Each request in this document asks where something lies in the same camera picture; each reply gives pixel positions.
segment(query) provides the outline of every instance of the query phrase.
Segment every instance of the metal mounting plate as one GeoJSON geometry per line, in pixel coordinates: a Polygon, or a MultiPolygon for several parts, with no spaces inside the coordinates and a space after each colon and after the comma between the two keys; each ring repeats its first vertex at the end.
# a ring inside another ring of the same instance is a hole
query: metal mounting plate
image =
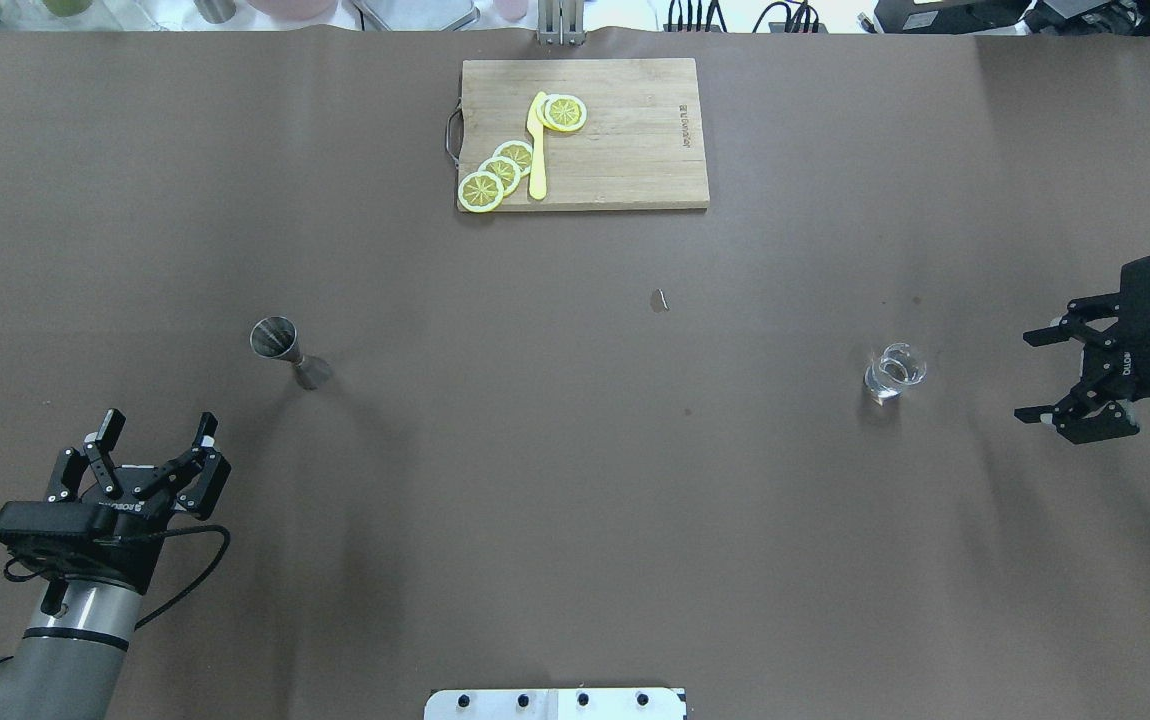
{"type": "Polygon", "coordinates": [[[685,720],[681,688],[549,688],[438,691],[424,720],[685,720]]]}

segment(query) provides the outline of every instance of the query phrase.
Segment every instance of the glass cup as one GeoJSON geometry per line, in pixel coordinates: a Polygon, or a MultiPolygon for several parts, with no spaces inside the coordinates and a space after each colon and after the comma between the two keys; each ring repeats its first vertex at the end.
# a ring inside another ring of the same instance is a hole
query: glass cup
{"type": "Polygon", "coordinates": [[[864,370],[864,386],[877,405],[894,400],[926,380],[926,360],[906,342],[896,342],[864,370]]]}

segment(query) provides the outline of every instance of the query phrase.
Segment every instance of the yellow knife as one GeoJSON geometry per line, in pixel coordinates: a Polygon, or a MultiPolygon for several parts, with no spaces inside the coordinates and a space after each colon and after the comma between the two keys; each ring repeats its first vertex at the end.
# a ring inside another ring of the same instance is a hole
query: yellow knife
{"type": "Polygon", "coordinates": [[[539,118],[539,106],[549,97],[546,92],[537,92],[530,101],[530,110],[526,114],[526,131],[530,133],[530,182],[526,190],[534,200],[543,200],[549,194],[549,176],[544,174],[544,122],[539,118]]]}

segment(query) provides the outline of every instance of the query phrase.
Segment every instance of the wooden cutting board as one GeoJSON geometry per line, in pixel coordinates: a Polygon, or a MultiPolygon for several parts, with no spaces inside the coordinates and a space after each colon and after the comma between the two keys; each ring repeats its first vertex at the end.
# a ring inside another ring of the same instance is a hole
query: wooden cutting board
{"type": "Polygon", "coordinates": [[[531,200],[523,178],[497,213],[708,208],[692,58],[465,60],[461,87],[460,179],[499,143],[530,141],[526,112],[537,92],[577,95],[588,106],[578,131],[544,136],[546,199],[531,200]]]}

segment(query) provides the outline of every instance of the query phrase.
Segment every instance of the metal jigger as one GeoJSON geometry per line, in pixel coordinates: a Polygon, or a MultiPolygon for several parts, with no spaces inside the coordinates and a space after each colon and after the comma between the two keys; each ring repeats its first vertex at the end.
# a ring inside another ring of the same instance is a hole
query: metal jigger
{"type": "Polygon", "coordinates": [[[304,354],[296,323],[282,315],[264,317],[251,328],[251,350],[269,360],[286,360],[296,369],[296,383],[304,389],[319,389],[334,375],[325,360],[304,354]]]}

